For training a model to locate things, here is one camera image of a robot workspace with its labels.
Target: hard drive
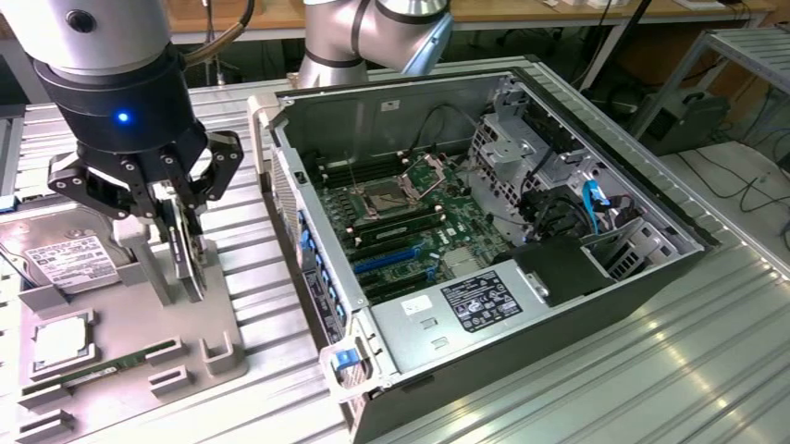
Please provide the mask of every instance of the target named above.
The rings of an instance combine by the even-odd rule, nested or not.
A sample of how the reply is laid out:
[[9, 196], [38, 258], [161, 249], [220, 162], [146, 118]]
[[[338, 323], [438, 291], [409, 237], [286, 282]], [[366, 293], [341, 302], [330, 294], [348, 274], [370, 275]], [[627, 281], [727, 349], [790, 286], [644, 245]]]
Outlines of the hard drive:
[[66, 294], [117, 283], [117, 268], [133, 262], [107, 217], [62, 196], [0, 215], [0, 252], [29, 286], [54, 284]]

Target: motherboard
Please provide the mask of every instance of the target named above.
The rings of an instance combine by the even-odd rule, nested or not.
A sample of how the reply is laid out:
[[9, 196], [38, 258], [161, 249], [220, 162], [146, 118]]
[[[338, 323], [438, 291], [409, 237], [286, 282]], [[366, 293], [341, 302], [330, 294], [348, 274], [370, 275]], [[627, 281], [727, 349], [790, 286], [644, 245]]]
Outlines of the motherboard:
[[385, 177], [381, 171], [388, 170], [376, 165], [349, 169], [349, 180], [341, 182], [346, 185], [333, 187], [338, 182], [330, 177], [320, 189], [360, 285], [374, 304], [480, 270], [513, 247], [474, 201], [462, 168], [450, 159], [414, 154], [402, 165], [404, 172]]

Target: blue pcie slot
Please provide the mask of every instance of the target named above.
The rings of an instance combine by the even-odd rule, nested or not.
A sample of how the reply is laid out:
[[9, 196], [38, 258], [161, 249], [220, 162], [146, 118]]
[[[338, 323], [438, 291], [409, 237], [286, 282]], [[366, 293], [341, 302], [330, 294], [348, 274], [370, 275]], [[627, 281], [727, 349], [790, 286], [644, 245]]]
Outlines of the blue pcie slot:
[[418, 254], [421, 254], [421, 247], [413, 247], [409, 250], [404, 250], [401, 252], [389, 254], [388, 256], [380, 257], [378, 259], [373, 259], [369, 262], [357, 264], [354, 266], [354, 272], [360, 274], [365, 273], [366, 271], [380, 269], [384, 266], [398, 264], [400, 262], [414, 259], [418, 257]]

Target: green circuit board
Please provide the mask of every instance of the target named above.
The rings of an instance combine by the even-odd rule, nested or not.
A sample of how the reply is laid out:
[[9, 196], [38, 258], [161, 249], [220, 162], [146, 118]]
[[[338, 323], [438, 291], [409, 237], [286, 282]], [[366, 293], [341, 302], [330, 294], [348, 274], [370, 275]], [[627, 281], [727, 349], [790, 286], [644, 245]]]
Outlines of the green circuit board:
[[[489, 266], [513, 246], [486, 220], [453, 169], [434, 157], [432, 162], [422, 158], [414, 162], [401, 179], [390, 176], [320, 190], [353, 268], [377, 261], [386, 264], [396, 254], [414, 254], [408, 260], [357, 273], [373, 303]], [[444, 173], [442, 181], [437, 170]], [[378, 254], [366, 253], [380, 250]]]

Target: aluminum table surface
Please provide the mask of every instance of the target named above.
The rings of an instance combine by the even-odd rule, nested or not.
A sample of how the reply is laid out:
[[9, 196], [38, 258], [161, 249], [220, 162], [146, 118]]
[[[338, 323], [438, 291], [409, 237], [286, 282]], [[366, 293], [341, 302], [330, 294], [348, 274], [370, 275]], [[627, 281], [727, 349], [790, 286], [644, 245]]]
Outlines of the aluminum table surface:
[[[440, 72], [521, 65], [700, 223], [723, 247], [632, 317], [378, 442], [788, 442], [790, 427], [790, 276], [749, 234], [542, 64], [522, 58], [462, 62]], [[385, 78], [393, 74], [381, 74]], [[210, 129], [236, 130], [250, 149], [246, 98], [285, 82], [193, 92]], [[29, 107], [18, 189], [42, 192], [49, 157], [74, 138], [49, 105]], [[205, 215], [252, 364], [241, 379], [78, 442], [348, 442], [318, 368], [249, 155], [226, 197]], [[0, 301], [0, 355], [17, 342], [15, 304]], [[0, 366], [0, 441], [14, 403], [14, 362]]]

